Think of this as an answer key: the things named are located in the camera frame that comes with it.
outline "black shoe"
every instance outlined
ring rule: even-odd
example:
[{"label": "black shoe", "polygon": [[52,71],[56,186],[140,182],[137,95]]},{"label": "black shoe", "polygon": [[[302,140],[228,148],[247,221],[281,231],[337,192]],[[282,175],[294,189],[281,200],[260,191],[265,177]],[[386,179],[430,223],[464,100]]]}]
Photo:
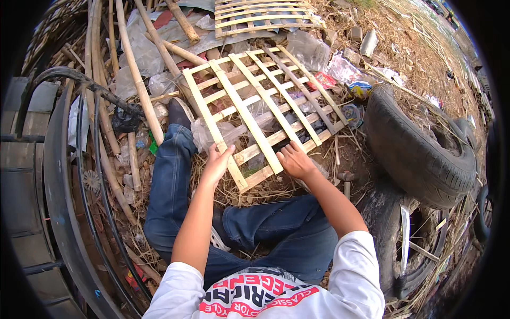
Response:
[{"label": "black shoe", "polygon": [[179,124],[191,130],[191,122],[194,121],[193,113],[183,100],[178,97],[170,99],[168,102],[168,125]]},{"label": "black shoe", "polygon": [[229,248],[229,250],[230,250],[230,248],[234,249],[234,250],[239,249],[239,245],[235,241],[231,240],[225,232],[225,228],[223,227],[223,211],[216,207],[214,207],[214,209],[213,209],[213,229],[216,231],[217,235],[220,237],[219,239],[222,241],[222,244],[224,246],[227,246],[227,248]]}]

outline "jeans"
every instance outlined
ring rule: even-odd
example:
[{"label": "jeans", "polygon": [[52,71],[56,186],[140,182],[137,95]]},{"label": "jeans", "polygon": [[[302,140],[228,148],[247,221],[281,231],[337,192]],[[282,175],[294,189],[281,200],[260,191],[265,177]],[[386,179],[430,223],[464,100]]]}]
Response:
[{"label": "jeans", "polygon": [[[150,245],[170,263],[172,247],[188,210],[191,157],[197,152],[190,130],[178,124],[168,127],[160,145],[144,233]],[[338,237],[313,195],[283,201],[227,207],[223,227],[232,241],[253,250],[259,242],[279,242],[269,255],[243,260],[209,247],[204,289],[247,267],[281,267],[308,283],[318,284],[329,263]]]}]

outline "black rubber hose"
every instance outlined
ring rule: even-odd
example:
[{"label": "black rubber hose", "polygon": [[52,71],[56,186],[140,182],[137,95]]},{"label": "black rubber hose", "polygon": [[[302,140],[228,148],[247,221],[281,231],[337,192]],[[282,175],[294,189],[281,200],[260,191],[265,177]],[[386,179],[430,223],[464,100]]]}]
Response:
[{"label": "black rubber hose", "polygon": [[101,185],[101,198],[103,200],[103,204],[105,207],[106,217],[108,219],[108,223],[110,224],[110,228],[112,229],[113,237],[115,238],[115,242],[119,246],[120,254],[122,255],[122,258],[124,260],[124,263],[126,263],[128,269],[131,272],[131,275],[135,278],[136,283],[142,290],[145,297],[151,301],[152,295],[150,294],[150,291],[147,289],[145,284],[143,283],[142,279],[138,275],[138,272],[136,271],[135,267],[133,266],[133,263],[131,262],[131,258],[129,258],[128,252],[126,251],[126,248],[124,247],[124,242],[119,236],[119,232],[117,230],[117,226],[115,224],[115,221],[113,220],[113,214],[112,210],[110,209],[110,205],[108,204],[108,195],[106,194],[106,185],[105,181],[103,179],[103,168],[101,167],[101,148],[99,144],[99,109],[98,105],[95,105],[94,110],[94,127],[92,130],[92,139],[94,141],[94,149],[95,149],[95,156],[96,156],[96,170],[97,170],[97,176],[99,176],[99,181]]},{"label": "black rubber hose", "polygon": [[[83,201],[83,207],[85,209],[85,215],[87,217],[87,222],[90,227],[90,231],[92,233],[92,237],[94,238],[94,244],[97,248],[97,251],[99,252],[99,255],[101,257],[101,260],[105,264],[105,268],[108,271],[108,274],[110,275],[110,278],[112,279],[113,283],[117,287],[117,289],[121,292],[124,299],[127,301],[127,303],[133,308],[133,310],[136,312],[136,314],[139,317],[142,317],[142,312],[140,309],[138,309],[137,305],[133,302],[131,299],[131,296],[128,294],[122,283],[120,282],[117,274],[112,268],[112,265],[110,261],[108,260],[108,257],[106,256],[105,250],[103,249],[103,245],[101,244],[101,240],[99,239],[99,234],[97,233],[97,228],[94,223],[94,219],[92,217],[92,213],[90,211],[90,207],[87,203],[87,196],[85,194],[85,189],[83,187],[83,154],[82,154],[82,113],[83,113],[83,104],[84,104],[84,94],[85,90],[82,91],[82,94],[80,95],[80,102],[78,104],[78,115],[76,117],[76,162],[78,164],[78,185],[80,187],[80,194],[82,195],[82,201]],[[99,93],[96,92],[94,94],[95,99],[95,125],[97,126],[98,119],[98,107],[99,107]],[[99,153],[99,148],[96,148],[96,154]]]}]

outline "person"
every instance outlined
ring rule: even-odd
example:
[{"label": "person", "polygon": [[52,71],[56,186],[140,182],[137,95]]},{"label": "person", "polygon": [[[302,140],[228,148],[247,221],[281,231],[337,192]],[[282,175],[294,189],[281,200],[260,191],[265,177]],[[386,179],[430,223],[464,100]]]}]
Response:
[{"label": "person", "polygon": [[[144,319],[382,317],[373,238],[356,207],[295,142],[276,155],[312,195],[214,209],[215,189],[235,147],[221,154],[213,144],[188,207],[191,157],[197,152],[193,117],[174,98],[169,120],[144,225],[148,242],[169,266]],[[267,256],[255,260],[225,251],[275,241]],[[318,284],[331,260],[326,290]]]}]

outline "white t-shirt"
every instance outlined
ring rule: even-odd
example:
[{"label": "white t-shirt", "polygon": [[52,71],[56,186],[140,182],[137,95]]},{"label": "white t-shirt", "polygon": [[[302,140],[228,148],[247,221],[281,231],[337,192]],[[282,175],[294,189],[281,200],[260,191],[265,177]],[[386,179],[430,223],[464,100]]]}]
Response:
[{"label": "white t-shirt", "polygon": [[329,291],[271,270],[223,278],[203,289],[200,272],[173,262],[143,319],[381,318],[384,296],[372,236],[354,231],[335,247]]}]

